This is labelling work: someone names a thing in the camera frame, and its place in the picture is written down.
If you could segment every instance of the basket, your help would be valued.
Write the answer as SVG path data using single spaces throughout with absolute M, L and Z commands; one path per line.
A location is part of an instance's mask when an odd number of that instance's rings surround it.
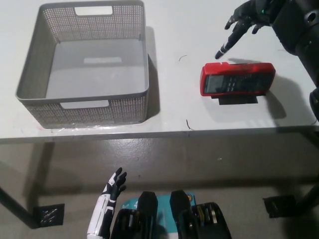
M 40 7 L 16 97 L 44 128 L 143 122 L 148 91 L 143 2 Z

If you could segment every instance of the red digital device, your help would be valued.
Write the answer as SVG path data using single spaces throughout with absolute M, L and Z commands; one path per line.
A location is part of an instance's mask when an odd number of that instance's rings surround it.
M 276 70 L 271 63 L 207 63 L 200 75 L 202 96 L 264 95 L 271 87 Z

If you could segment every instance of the gray floor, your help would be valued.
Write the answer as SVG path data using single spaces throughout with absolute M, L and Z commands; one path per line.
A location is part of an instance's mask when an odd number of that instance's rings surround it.
M 1 187 L 26 208 L 65 203 L 64 225 L 29 230 L 0 206 L 1 239 L 81 239 L 96 200 L 118 168 L 128 172 L 119 202 L 144 190 L 186 189 L 215 201 L 234 239 L 319 238 L 319 210 L 270 220 L 263 198 L 305 193 L 319 149 L 300 134 L 125 139 L 0 146 Z

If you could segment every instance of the device screen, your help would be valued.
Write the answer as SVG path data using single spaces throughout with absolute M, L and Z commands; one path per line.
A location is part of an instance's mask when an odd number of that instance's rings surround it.
M 273 74 L 253 73 L 235 76 L 206 77 L 206 94 L 231 93 L 231 92 L 262 92 L 267 91 L 273 81 Z
M 207 76 L 205 93 L 220 93 L 223 86 L 224 76 Z

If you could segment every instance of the table surface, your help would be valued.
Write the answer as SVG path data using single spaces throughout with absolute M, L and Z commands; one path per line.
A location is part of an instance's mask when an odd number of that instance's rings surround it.
M 44 129 L 15 91 L 40 5 L 48 0 L 1 1 L 0 142 L 192 136 L 316 130 L 309 105 L 315 88 L 299 59 L 287 53 L 270 27 L 246 34 L 220 61 L 271 62 L 277 71 L 258 104 L 220 106 L 199 93 L 201 68 L 230 31 L 224 25 L 245 0 L 144 0 L 152 60 L 149 118 L 141 124 Z

